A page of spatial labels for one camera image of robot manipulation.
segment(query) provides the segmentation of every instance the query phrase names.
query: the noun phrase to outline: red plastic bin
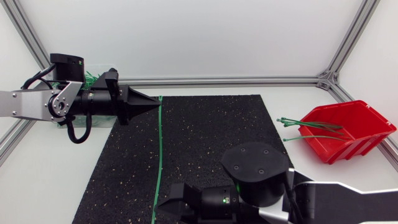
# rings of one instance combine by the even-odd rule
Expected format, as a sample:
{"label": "red plastic bin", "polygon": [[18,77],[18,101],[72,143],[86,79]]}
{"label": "red plastic bin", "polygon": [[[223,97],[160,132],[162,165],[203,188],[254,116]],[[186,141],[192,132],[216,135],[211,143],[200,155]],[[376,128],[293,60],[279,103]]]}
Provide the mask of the red plastic bin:
{"label": "red plastic bin", "polygon": [[316,107],[301,121],[321,121],[343,127],[338,130],[344,133],[343,136],[308,126],[300,126],[298,129],[302,136],[332,136],[348,139],[347,141],[330,138],[305,139],[319,158],[329,164],[339,159],[351,159],[359,154],[364,156],[397,130],[386,118],[361,100]]}

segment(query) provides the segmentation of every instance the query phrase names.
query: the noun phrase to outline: zip tie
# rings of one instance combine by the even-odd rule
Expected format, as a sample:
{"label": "zip tie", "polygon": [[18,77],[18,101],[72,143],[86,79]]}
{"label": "zip tie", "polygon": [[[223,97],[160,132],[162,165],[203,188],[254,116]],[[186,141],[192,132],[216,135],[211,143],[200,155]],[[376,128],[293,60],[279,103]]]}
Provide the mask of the zip tie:
{"label": "zip tie", "polygon": [[155,207],[157,205],[157,197],[159,196],[160,178],[162,177],[162,160],[163,160],[163,140],[162,140],[162,100],[163,96],[159,96],[160,106],[159,106],[159,171],[157,173],[157,184],[155,191],[154,207],[152,208],[152,221],[155,223]]}
{"label": "zip tie", "polygon": [[339,140],[339,141],[346,141],[344,139],[335,138],[335,137],[331,137],[331,136],[301,136],[301,137],[297,137],[297,138],[283,139],[283,140],[284,141],[291,141],[291,140],[304,139],[304,138],[330,138],[330,139],[336,139],[336,140]]}

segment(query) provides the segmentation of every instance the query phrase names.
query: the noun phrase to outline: black cable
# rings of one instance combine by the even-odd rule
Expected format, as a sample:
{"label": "black cable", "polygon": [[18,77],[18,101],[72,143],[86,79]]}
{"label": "black cable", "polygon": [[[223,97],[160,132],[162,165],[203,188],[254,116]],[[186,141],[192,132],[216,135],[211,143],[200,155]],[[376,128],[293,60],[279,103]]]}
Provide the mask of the black cable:
{"label": "black cable", "polygon": [[80,143],[86,141],[88,136],[90,135],[90,131],[91,131],[91,114],[90,113],[86,114],[86,132],[80,139],[77,139],[75,136],[75,129],[73,128],[72,120],[69,120],[67,122],[67,127],[68,127],[69,139],[73,143],[80,144]]}
{"label": "black cable", "polygon": [[39,78],[39,80],[44,82],[50,88],[50,90],[53,90],[51,84],[47,80],[45,80],[44,78]]}
{"label": "black cable", "polygon": [[303,216],[301,215],[299,206],[297,205],[296,201],[294,200],[293,191],[290,188],[289,181],[287,180],[287,173],[284,178],[284,185],[287,197],[289,198],[290,204],[293,207],[293,212],[298,224],[304,224]]}
{"label": "black cable", "polygon": [[32,78],[26,80],[26,82],[24,83],[24,85],[21,87],[21,89],[26,90],[28,89],[28,87],[35,82],[36,80],[38,80],[39,78],[42,78],[43,76],[45,76],[46,74],[50,73],[54,68],[55,68],[55,64],[51,64],[51,66],[49,66],[48,68],[46,68],[45,70],[36,73],[36,75],[34,75]]}

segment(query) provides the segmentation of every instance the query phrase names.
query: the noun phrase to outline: white backdrop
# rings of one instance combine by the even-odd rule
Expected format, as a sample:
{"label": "white backdrop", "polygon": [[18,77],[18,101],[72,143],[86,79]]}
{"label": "white backdrop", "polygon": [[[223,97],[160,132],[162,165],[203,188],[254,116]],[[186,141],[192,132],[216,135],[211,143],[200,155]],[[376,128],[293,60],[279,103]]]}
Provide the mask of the white backdrop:
{"label": "white backdrop", "polygon": [[20,0],[48,53],[122,78],[317,75],[361,0]]}
{"label": "white backdrop", "polygon": [[[382,0],[341,70],[341,86],[398,127],[398,1]],[[398,141],[398,133],[392,134]]]}
{"label": "white backdrop", "polygon": [[[26,79],[40,70],[2,6],[0,6],[0,49],[0,90],[18,90]],[[0,118],[0,138],[16,121],[15,118]]]}

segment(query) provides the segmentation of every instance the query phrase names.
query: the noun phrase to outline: black rubber mat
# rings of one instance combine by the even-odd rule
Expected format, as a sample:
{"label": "black rubber mat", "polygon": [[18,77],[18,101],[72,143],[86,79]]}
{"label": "black rubber mat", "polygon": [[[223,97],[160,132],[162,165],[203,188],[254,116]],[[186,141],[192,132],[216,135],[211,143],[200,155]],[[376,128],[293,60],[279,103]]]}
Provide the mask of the black rubber mat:
{"label": "black rubber mat", "polygon": [[[172,183],[232,184],[220,163],[231,147],[261,141],[286,153],[259,95],[163,97],[162,130],[159,203]],[[129,126],[116,123],[73,222],[150,223],[158,165],[158,111],[133,118]],[[176,221],[157,215],[156,223]]]}

